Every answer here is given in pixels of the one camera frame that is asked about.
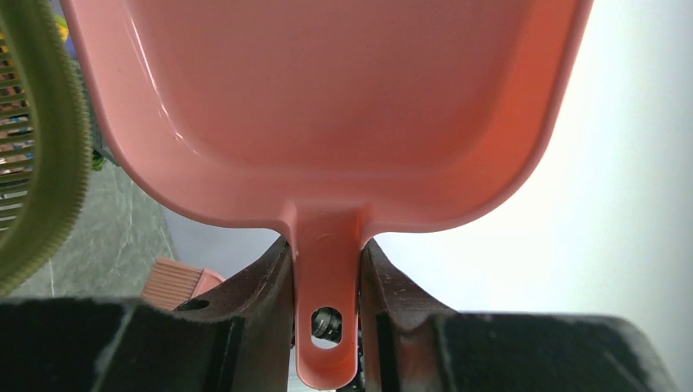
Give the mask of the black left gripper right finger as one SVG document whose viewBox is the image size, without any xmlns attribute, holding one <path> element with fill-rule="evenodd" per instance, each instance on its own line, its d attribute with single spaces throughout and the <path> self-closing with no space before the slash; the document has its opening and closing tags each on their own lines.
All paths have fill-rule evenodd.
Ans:
<svg viewBox="0 0 693 392">
<path fill-rule="evenodd" d="M 646 335 L 590 314 L 459 312 L 395 267 L 374 241 L 361 258 L 368 391 L 674 391 Z"/>
</svg>

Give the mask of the pink plastic dustpan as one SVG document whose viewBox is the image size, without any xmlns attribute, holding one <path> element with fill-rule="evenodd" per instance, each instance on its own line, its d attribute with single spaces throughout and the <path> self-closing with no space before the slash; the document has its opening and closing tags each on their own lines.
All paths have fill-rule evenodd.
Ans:
<svg viewBox="0 0 693 392">
<path fill-rule="evenodd" d="M 297 374 L 356 372 L 360 252 L 465 225 L 550 139 L 589 1 L 64 1 L 100 128 L 176 213 L 293 250 Z"/>
</svg>

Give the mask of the pink plastic hand brush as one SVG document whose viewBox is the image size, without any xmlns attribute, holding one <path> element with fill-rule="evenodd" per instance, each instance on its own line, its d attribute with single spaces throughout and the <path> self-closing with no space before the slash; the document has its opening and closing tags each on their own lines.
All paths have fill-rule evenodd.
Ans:
<svg viewBox="0 0 693 392">
<path fill-rule="evenodd" d="M 210 269 L 200 269 L 168 258 L 159 258 L 145 281 L 141 298 L 164 310 L 174 310 L 188 300 L 219 286 L 224 278 Z"/>
</svg>

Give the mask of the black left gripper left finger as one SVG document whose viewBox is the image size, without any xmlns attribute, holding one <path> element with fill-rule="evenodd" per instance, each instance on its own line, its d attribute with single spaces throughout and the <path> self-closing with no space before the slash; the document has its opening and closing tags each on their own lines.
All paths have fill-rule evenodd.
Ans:
<svg viewBox="0 0 693 392">
<path fill-rule="evenodd" d="M 284 391 L 293 335 L 287 242 L 175 310 L 136 298 L 1 303 L 4 391 Z"/>
</svg>

